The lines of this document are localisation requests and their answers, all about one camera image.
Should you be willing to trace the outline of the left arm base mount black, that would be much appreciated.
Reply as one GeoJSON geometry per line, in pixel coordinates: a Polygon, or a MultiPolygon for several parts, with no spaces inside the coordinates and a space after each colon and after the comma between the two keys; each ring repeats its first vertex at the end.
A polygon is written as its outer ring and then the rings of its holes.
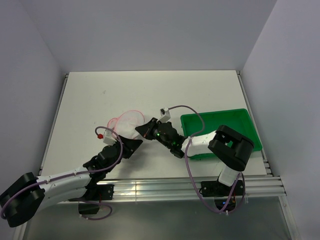
{"type": "Polygon", "coordinates": [[[113,184],[98,184],[92,189],[88,189],[84,196],[80,197],[78,204],[78,213],[82,218],[98,221],[108,218],[112,212],[112,207],[105,201],[113,199],[114,185],[113,184]],[[91,215],[96,215],[102,207],[109,209],[109,213],[105,216],[92,217],[91,215]]]}

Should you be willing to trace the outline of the white cloth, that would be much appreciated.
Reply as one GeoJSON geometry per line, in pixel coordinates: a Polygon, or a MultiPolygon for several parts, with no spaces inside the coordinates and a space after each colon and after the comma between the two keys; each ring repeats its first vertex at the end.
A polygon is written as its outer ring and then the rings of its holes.
{"type": "Polygon", "coordinates": [[[127,138],[127,139],[135,139],[138,137],[139,133],[135,130],[135,127],[138,125],[130,122],[119,123],[117,125],[117,134],[127,138]]]}

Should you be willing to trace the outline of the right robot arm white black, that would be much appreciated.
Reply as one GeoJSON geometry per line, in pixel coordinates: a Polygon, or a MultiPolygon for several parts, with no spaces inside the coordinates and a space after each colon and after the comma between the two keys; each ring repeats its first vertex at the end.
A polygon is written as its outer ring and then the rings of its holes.
{"type": "Polygon", "coordinates": [[[226,125],[199,136],[182,136],[172,123],[152,118],[135,130],[146,140],[156,140],[177,158],[214,154],[224,164],[216,183],[217,191],[229,194],[239,173],[243,172],[254,149],[254,142],[226,125]]]}

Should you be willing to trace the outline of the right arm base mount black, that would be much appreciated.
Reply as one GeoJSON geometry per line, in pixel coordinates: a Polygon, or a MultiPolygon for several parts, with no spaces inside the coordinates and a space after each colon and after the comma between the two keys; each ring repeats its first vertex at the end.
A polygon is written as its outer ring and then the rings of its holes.
{"type": "MultiPolygon", "coordinates": [[[[207,180],[200,182],[199,193],[204,198],[218,198],[214,201],[218,210],[221,210],[227,202],[232,186],[226,186],[217,180],[207,180]]],[[[238,180],[231,198],[224,209],[224,212],[232,212],[245,202],[245,187],[243,180],[238,180]]]]}

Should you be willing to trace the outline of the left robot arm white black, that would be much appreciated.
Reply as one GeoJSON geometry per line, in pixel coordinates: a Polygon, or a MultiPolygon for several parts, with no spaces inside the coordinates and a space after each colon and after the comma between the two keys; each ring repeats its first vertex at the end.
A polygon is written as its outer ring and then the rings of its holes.
{"type": "Polygon", "coordinates": [[[142,143],[141,139],[121,136],[81,167],[49,176],[35,176],[32,172],[23,174],[0,195],[0,217],[15,228],[57,203],[92,200],[98,193],[97,183],[122,159],[129,159],[142,143]]]}

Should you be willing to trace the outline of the green plastic tray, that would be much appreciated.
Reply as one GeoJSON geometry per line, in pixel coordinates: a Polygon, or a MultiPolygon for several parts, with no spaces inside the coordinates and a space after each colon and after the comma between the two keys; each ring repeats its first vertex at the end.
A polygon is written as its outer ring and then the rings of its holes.
{"type": "MultiPolygon", "coordinates": [[[[244,108],[203,112],[199,114],[202,117],[205,129],[198,136],[209,134],[218,129],[221,125],[226,125],[231,129],[246,136],[254,143],[253,151],[261,151],[262,144],[251,120],[248,111],[244,108]]],[[[184,114],[180,117],[184,136],[188,137],[193,133],[200,131],[203,127],[199,116],[194,114],[184,114]]]]}

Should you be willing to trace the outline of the mesh laundry bag pink trim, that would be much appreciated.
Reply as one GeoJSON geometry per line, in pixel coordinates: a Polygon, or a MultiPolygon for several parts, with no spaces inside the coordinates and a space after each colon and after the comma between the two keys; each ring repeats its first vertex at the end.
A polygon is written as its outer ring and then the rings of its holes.
{"type": "Polygon", "coordinates": [[[109,120],[107,127],[116,132],[119,136],[127,139],[135,139],[139,133],[136,127],[145,124],[145,116],[138,110],[128,110],[119,117],[109,120]]]}

